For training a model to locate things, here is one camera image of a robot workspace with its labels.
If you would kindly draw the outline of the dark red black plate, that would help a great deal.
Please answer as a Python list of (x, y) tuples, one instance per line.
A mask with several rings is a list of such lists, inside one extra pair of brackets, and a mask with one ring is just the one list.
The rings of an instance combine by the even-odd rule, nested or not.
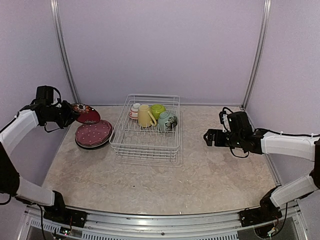
[(91, 106), (77, 103), (79, 111), (75, 113), (79, 114), (78, 119), (76, 120), (79, 123), (93, 125), (97, 124), (101, 120), (100, 114)]

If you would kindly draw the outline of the pink polka dot plate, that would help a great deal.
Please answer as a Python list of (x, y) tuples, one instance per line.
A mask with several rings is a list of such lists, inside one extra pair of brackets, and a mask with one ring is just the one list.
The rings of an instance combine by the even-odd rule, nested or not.
[(96, 147), (106, 142), (112, 132), (113, 126), (106, 120), (95, 124), (82, 124), (75, 132), (75, 141), (84, 147)]

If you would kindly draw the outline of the black rimmed striped plate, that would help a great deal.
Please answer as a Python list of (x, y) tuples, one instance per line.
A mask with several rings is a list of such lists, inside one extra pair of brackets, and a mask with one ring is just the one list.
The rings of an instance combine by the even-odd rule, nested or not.
[(75, 143), (83, 149), (97, 149), (109, 142), (112, 128), (103, 126), (102, 128), (79, 127), (75, 132)]

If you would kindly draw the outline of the light blue floral bowl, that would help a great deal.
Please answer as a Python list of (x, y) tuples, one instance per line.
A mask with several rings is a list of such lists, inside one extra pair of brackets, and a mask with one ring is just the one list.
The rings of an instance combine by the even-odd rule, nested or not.
[(162, 132), (172, 131), (178, 125), (178, 117), (172, 112), (164, 111), (159, 115), (157, 125)]

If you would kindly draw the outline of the lime green bowl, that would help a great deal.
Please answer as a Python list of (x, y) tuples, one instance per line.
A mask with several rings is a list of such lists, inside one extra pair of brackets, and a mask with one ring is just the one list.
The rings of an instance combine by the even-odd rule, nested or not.
[(164, 105), (162, 104), (153, 104), (150, 107), (151, 113), (153, 115), (153, 117), (158, 120), (160, 117), (160, 114), (166, 111), (166, 108)]

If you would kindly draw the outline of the white red patterned bowl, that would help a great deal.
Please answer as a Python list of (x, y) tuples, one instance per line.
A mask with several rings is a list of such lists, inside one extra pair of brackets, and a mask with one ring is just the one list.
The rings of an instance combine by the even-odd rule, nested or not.
[(130, 119), (137, 120), (138, 119), (138, 111), (139, 107), (141, 106), (140, 103), (134, 103), (131, 105), (128, 116)]

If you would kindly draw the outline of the pale yellow mug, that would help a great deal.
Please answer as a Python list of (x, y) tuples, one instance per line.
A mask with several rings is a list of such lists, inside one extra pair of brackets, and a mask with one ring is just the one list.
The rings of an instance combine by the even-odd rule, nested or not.
[(143, 128), (157, 125), (157, 120), (153, 116), (149, 105), (147, 104), (140, 105), (138, 109), (138, 123)]

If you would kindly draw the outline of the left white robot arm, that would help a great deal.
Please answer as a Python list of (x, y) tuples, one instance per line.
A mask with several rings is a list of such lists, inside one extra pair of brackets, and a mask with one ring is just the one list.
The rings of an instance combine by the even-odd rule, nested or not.
[(22, 170), (23, 164), (34, 166), (37, 171), (45, 170), (47, 163), (39, 140), (29, 139), (31, 132), (46, 128), (48, 123), (65, 129), (78, 117), (67, 101), (48, 104), (40, 101), (24, 106), (15, 117), (0, 131), (0, 192), (10, 199), (25, 205), (38, 205), (63, 223), (70, 218), (63, 195), (49, 190), (29, 180)]

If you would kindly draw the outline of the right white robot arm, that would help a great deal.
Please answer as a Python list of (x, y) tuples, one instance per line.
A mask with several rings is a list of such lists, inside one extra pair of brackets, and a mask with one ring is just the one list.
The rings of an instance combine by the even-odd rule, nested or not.
[(287, 135), (266, 129), (223, 131), (208, 129), (203, 135), (207, 146), (225, 147), (231, 151), (258, 155), (283, 155), (301, 158), (314, 163), (313, 170), (285, 185), (270, 190), (260, 200), (256, 218), (266, 222), (279, 207), (293, 200), (304, 198), (320, 189), (320, 137), (315, 135)]

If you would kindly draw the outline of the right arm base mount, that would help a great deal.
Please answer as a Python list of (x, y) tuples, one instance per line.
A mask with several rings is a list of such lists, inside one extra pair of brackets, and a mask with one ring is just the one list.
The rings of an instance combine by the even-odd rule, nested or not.
[(276, 209), (271, 212), (265, 212), (262, 210), (261, 207), (252, 209), (246, 208), (239, 212), (239, 218), (242, 227), (248, 227), (270, 222), (273, 220), (280, 219), (282, 216), (282, 212), (279, 209)]

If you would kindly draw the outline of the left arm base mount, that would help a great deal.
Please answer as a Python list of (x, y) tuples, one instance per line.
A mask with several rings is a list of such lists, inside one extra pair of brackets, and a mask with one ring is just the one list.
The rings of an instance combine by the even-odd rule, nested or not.
[(56, 223), (84, 228), (88, 213), (65, 206), (45, 206), (43, 217)]

